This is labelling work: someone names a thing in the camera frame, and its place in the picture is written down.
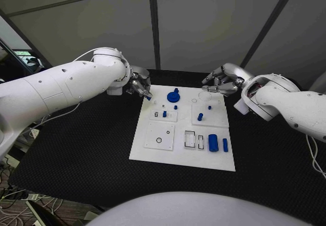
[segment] black mat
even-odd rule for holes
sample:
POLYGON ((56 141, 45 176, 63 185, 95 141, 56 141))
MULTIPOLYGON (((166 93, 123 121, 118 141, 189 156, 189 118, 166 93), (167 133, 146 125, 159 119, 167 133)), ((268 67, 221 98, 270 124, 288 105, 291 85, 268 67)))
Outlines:
MULTIPOLYGON (((200 87, 205 76, 153 70, 151 82, 200 87)), ((313 170, 304 135, 280 116, 270 122, 242 116, 232 107, 238 99, 239 93, 225 99, 237 172, 128 160, 143 99, 104 93, 46 124, 10 183, 101 206, 166 191, 215 193, 323 225, 326 180, 313 170)), ((326 145, 317 144, 326 166, 326 145)))

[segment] black table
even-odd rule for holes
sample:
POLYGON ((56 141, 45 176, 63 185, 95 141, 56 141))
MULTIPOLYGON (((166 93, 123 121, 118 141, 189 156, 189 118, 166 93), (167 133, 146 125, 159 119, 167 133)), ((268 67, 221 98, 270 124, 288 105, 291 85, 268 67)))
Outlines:
MULTIPOLYGON (((151 70, 151 83, 199 88, 205 76, 151 70)), ((143 98, 102 93, 49 121, 10 183, 99 206, 166 191, 215 193, 323 225, 326 180, 312 167, 304 134, 281 116, 270 122, 254 114, 242 116, 232 107, 238 99, 239 93, 225 98, 237 172, 128 160, 143 98)), ((326 145, 317 144, 326 166, 326 145)))

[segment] blue object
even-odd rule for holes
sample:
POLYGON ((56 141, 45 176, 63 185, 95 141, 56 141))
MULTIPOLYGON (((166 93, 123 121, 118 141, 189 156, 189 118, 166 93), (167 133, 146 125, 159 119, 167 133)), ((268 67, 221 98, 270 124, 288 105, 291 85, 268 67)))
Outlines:
POLYGON ((179 101, 179 99, 180 99, 179 89, 174 88, 174 91, 170 92, 170 93, 167 94, 167 100, 169 100, 172 103, 174 103, 174 102, 179 101))
POLYGON ((222 139, 222 148, 224 148, 224 152, 229 152, 226 138, 222 139))
POLYGON ((219 150, 218 136, 216 134, 209 134, 209 151, 216 152, 219 150))
POLYGON ((203 116, 203 114, 202 114, 202 113, 199 113, 199 116, 198 116, 198 121, 202 121, 202 116, 203 116))

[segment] white platform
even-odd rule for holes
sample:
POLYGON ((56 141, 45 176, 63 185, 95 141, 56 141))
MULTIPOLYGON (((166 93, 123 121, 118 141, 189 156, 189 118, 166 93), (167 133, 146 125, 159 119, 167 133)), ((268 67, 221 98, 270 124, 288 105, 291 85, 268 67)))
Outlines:
POLYGON ((224 96, 198 88, 156 85, 151 85, 151 93, 151 100, 143 101, 128 159, 235 171, 224 96), (170 103, 166 96, 174 88, 179 88, 180 100, 170 103), (160 116, 163 111, 167 111, 167 117, 160 116), (202 121, 198 121, 198 111, 203 113, 202 121), (195 148, 185 148, 186 130, 196 134, 195 148), (218 135, 218 152, 209 151, 209 134, 218 135), (203 149, 198 148, 199 135, 203 136, 203 149), (224 138, 228 139, 228 152, 222 149, 224 138))

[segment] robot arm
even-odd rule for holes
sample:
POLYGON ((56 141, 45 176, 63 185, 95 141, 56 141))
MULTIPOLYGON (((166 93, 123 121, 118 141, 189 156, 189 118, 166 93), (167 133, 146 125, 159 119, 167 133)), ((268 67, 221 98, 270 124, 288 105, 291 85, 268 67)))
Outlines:
POLYGON ((291 128, 326 142, 326 95, 300 92, 293 82, 277 74, 254 76, 237 65, 226 63, 202 81, 208 92, 229 96, 241 88, 235 109, 247 114, 255 112, 267 121, 278 114, 291 128))
POLYGON ((133 69, 117 49, 101 48, 94 52, 94 62, 74 61, 0 84, 0 158, 37 119, 105 90, 110 95, 121 95, 130 82, 130 90, 150 99, 149 75, 146 69, 133 69))

